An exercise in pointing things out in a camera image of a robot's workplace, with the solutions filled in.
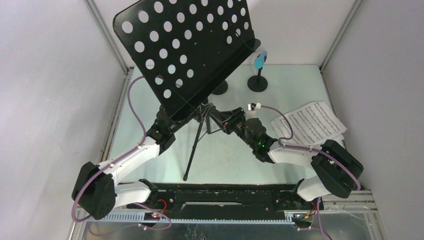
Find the black music stand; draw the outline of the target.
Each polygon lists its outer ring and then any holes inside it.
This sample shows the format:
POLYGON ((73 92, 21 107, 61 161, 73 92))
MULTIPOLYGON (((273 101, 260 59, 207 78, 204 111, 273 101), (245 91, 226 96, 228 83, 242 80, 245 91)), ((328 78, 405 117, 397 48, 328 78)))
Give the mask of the black music stand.
POLYGON ((208 97, 261 45, 245 0, 140 0, 113 30, 174 121, 210 118, 208 97))

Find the sheet music page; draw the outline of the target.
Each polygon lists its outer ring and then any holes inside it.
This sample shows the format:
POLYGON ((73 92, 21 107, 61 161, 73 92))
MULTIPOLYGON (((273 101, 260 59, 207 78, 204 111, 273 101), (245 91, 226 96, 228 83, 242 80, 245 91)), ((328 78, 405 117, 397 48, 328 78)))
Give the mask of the sheet music page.
POLYGON ((343 135, 325 124, 315 122, 302 113, 300 115, 287 114, 286 118, 275 118, 271 121, 271 126, 276 131, 278 137, 287 139, 292 136, 292 139, 286 140, 288 143, 297 145, 321 145, 327 140, 334 140, 344 146, 343 135))
POLYGON ((347 130, 344 124, 336 117, 331 108, 323 101, 314 101, 308 103, 286 115, 303 114, 305 117, 311 118, 314 122, 331 127, 334 131, 342 134, 347 130))

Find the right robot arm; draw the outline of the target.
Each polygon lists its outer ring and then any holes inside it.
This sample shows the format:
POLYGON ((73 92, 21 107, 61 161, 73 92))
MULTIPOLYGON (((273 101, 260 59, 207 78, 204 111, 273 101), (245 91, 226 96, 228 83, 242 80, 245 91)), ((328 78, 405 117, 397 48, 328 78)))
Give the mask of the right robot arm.
POLYGON ((259 161, 291 164, 315 172, 314 176, 299 180, 290 196, 291 204, 297 209, 304 209, 311 201, 326 195, 346 199, 352 191, 361 189, 359 178, 364 167, 337 141, 327 139, 321 145, 291 143, 294 138, 291 125, 288 137, 272 138, 255 113, 257 109, 267 108, 250 103, 247 112, 241 107, 230 111, 212 109, 208 115, 224 133, 235 133, 259 161))

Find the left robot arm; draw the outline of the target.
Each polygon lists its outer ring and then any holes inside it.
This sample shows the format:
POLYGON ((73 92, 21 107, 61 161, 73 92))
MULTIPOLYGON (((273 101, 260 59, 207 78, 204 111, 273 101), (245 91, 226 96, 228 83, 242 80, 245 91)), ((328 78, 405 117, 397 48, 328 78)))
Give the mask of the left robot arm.
POLYGON ((158 202, 158 188, 146 179, 132 183, 122 181, 135 169, 165 152, 176 140, 175 133, 196 117, 192 112, 183 120, 172 120, 161 106, 153 125, 141 141, 118 157, 99 164, 85 163, 78 174, 71 198, 72 209, 83 208, 100 220, 113 209, 140 203, 153 208, 158 202))

